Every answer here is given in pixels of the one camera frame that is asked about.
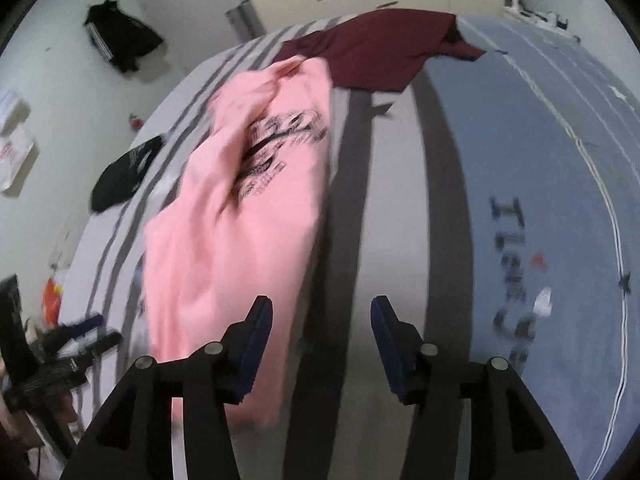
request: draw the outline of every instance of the dark gray stripe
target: dark gray stripe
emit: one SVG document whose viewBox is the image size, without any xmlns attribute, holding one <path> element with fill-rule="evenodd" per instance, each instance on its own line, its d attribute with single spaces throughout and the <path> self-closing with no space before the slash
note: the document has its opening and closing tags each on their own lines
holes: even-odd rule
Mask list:
<svg viewBox="0 0 640 480">
<path fill-rule="evenodd" d="M 242 54 L 242 56 L 240 56 L 240 58 L 235 63 L 233 68 L 228 70 L 228 72 L 226 72 L 225 75 L 220 79 L 220 81 L 215 85 L 214 89 L 210 92 L 210 95 L 213 95 L 222 86 L 222 84 L 224 82 L 226 82 L 226 80 L 229 78 L 229 76 L 231 76 L 231 74 L 236 70 L 236 68 L 238 68 L 238 66 L 255 49 L 255 47 L 259 43 L 261 43 L 261 41 L 262 41 L 261 38 L 258 38 L 257 40 L 253 41 L 252 45 L 249 48 L 247 48 L 247 50 L 244 51 L 244 53 Z M 108 286 L 107 286 L 107 291 L 106 291 L 106 294 L 105 294 L 105 299 L 104 299 L 104 302 L 102 304 L 102 315 L 104 316 L 104 318 L 106 320 L 108 320 L 109 312 L 111 310 L 111 301 L 113 299 L 113 293 L 114 293 L 114 290 L 115 290 L 117 276 L 119 275 L 120 269 L 122 268 L 122 266 L 124 264 L 124 261 L 125 261 L 127 255 L 129 254 L 130 248 L 133 245 L 133 241 L 136 238 L 136 235 L 138 233 L 138 229 L 140 227 L 140 223 L 142 222 L 142 217 L 144 216 L 144 212 L 145 212 L 145 209 L 146 209 L 146 204 L 148 202 L 149 196 L 151 195 L 151 192 L 153 191 L 153 189 L 156 186 L 156 184 L 158 183 L 158 181 L 164 175 L 164 172 L 166 171 L 166 168 L 169 166 L 169 163 L 171 163 L 171 161 L 173 160 L 175 154 L 178 152 L 178 149 L 180 148 L 182 143 L 189 137 L 189 134 L 200 123 L 200 120 L 204 116 L 204 113 L 205 113 L 205 111 L 207 109 L 208 101 L 209 100 L 206 99 L 200 105 L 200 108 L 198 109 L 198 113 L 196 114 L 196 116 L 191 120 L 191 122 L 188 124 L 188 126 L 180 133 L 180 136 L 176 140 L 175 144 L 169 150 L 167 158 L 162 162 L 162 165 L 159 168 L 158 172 L 154 174 L 153 178 L 148 183 L 148 186 L 146 187 L 146 189 L 144 190 L 144 193 L 142 194 L 142 198 L 140 199 L 140 202 L 138 203 L 138 206 L 136 207 L 136 210 L 135 210 L 135 212 L 133 214 L 133 218 L 132 218 L 132 221 L 131 221 L 131 226 L 129 228 L 129 231 L 127 232 L 127 235 L 125 236 L 125 239 L 124 239 L 122 245 L 120 246 L 120 249 L 118 250 L 118 254 L 116 256 L 116 260 L 114 262 L 114 266 L 111 269 L 111 274 L 110 274 L 109 283 L 108 283 Z M 100 404 L 101 404 L 101 401 L 100 401 L 100 376 L 101 376 L 101 374 L 102 374 L 102 359 L 97 359 L 97 360 L 94 361 L 94 370 L 93 370 L 93 375 L 92 375 L 92 379 L 93 379 L 92 388 L 93 388 L 93 397 L 94 397 L 94 406 L 93 406 L 94 416 L 97 413 L 98 409 L 100 408 Z"/>
<path fill-rule="evenodd" d="M 326 28 L 332 27 L 333 25 L 335 25 L 335 22 L 339 20 L 339 18 L 335 18 L 333 20 L 329 20 L 329 22 L 326 24 Z M 306 25 L 304 25 L 303 27 L 301 27 L 293 36 L 293 39 L 295 38 L 300 38 L 301 36 L 303 36 L 315 23 L 317 23 L 316 20 L 307 23 Z M 249 70 L 257 70 L 259 68 L 261 68 L 262 63 L 264 62 L 264 60 L 266 59 L 266 57 L 269 55 L 271 49 L 273 49 L 273 47 L 280 41 L 280 38 L 288 31 L 290 30 L 290 28 L 285 29 L 283 31 L 281 31 L 280 34 L 278 34 L 273 41 L 271 41 L 271 43 L 269 44 L 269 46 L 267 48 L 265 48 L 262 53 L 254 60 L 254 62 L 251 64 Z M 201 145 L 201 143 L 204 142 L 204 140 L 206 139 L 205 137 L 202 137 L 197 146 Z M 162 204 L 162 208 L 164 209 L 165 207 L 167 207 L 169 204 L 171 204 L 174 200 L 175 197 L 177 195 L 177 191 L 178 191 L 178 186 L 180 183 L 180 179 L 177 179 L 174 183 L 174 185 L 171 188 L 171 191 L 169 192 L 169 194 L 167 195 L 167 197 L 165 197 L 164 199 L 164 203 Z M 127 311 L 125 312 L 125 317 L 124 317 L 124 321 L 122 324 L 122 330 L 120 331 L 120 333 L 122 334 L 122 343 L 121 345 L 118 347 L 118 355 L 117 355 L 117 364 L 116 364 L 116 380 L 119 380 L 120 377 L 122 377 L 122 375 L 124 374 L 124 372 L 126 371 L 125 368 L 127 366 L 127 361 L 128 361 L 128 357 L 129 357 L 129 350 L 130 350 L 130 341 L 131 341 L 131 331 L 133 329 L 133 323 L 136 319 L 135 313 L 136 313 L 136 305 L 138 304 L 138 301 L 140 300 L 140 294 L 142 293 L 141 290 L 139 290 L 139 288 L 135 285 L 135 283 L 132 282 L 130 290 L 129 290 L 129 298 L 130 301 L 127 301 Z"/>
<path fill-rule="evenodd" d="M 224 61 L 220 64 L 220 66 L 217 68 L 217 70 L 211 75 L 211 77 L 209 77 L 209 79 L 207 79 L 207 82 L 204 83 L 204 85 L 200 88 L 200 90 L 198 90 L 195 93 L 195 95 L 193 96 L 193 98 L 191 99 L 189 104 L 186 105 L 186 107 L 184 108 L 184 110 L 180 114 L 180 117 L 178 117 L 178 119 L 175 121 L 174 125 L 171 127 L 169 132 L 174 133 L 175 129 L 178 127 L 178 124 L 180 124 L 180 122 L 182 122 L 182 120 L 185 118 L 185 116 L 187 115 L 187 113 L 191 109 L 191 107 L 193 107 L 195 102 L 199 99 L 199 97 L 202 95 L 202 93 L 209 87 L 209 85 L 215 80 L 215 78 L 218 77 L 218 75 L 220 74 L 222 69 L 232 59 L 232 57 L 235 56 L 235 54 L 238 52 L 240 47 L 241 46 L 236 47 L 235 49 L 233 49 L 228 54 L 228 56 L 225 57 Z M 116 220 L 116 223 L 113 226 L 113 232 L 111 233 L 111 237 L 107 241 L 107 244 L 105 245 L 104 250 L 102 251 L 102 256 L 100 257 L 100 261 L 98 262 L 98 266 L 95 269 L 94 284 L 92 285 L 91 294 L 89 295 L 89 301 L 87 302 L 85 317 L 89 316 L 89 314 L 91 313 L 91 309 L 94 306 L 95 293 L 98 290 L 98 284 L 100 283 L 100 277 L 102 275 L 102 268 L 104 267 L 104 263 L 105 263 L 105 261 L 107 259 L 109 251 L 111 250 L 111 246 L 113 245 L 113 241 L 116 239 L 116 235 L 118 234 L 118 229 L 120 227 L 120 224 L 122 223 L 122 218 L 124 217 L 125 213 L 127 212 L 127 209 L 129 208 L 130 204 L 131 204 L 131 201 L 128 201 L 124 205 L 124 207 L 120 210 L 120 214 L 118 215 L 118 219 Z"/>
<path fill-rule="evenodd" d="M 310 351 L 302 355 L 293 392 L 284 480 L 325 480 L 329 473 L 358 273 L 372 122 L 387 109 L 372 106 L 371 92 L 351 91 L 303 329 Z"/>
<path fill-rule="evenodd" d="M 438 95 L 425 70 L 411 82 L 422 129 L 429 213 L 429 294 L 425 341 L 467 362 L 472 335 L 473 250 L 462 164 Z M 430 476 L 453 478 L 458 454 L 462 400 L 434 388 L 437 402 L 428 428 L 414 416 L 404 466 L 430 465 Z"/>
</svg>

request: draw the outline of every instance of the wall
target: wall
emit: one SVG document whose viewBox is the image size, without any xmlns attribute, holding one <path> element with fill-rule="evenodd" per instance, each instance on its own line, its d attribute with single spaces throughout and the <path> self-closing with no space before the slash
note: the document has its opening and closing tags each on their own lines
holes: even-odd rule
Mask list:
<svg viewBox="0 0 640 480">
<path fill-rule="evenodd" d="M 148 118 L 184 76 L 161 49 L 127 78 L 102 60 L 82 27 L 88 7 L 102 1 L 38 0 L 0 57 L 0 92 L 23 96 L 38 145 L 28 174 L 0 194 L 0 276 L 18 274 L 28 315 L 39 310 L 56 239 L 69 232 L 69 262 L 95 181 L 134 139 L 129 114 Z M 144 20 L 136 0 L 119 1 Z"/>
<path fill-rule="evenodd" d="M 640 99 L 640 53 L 604 0 L 524 0 L 527 9 L 550 10 Z"/>
</svg>

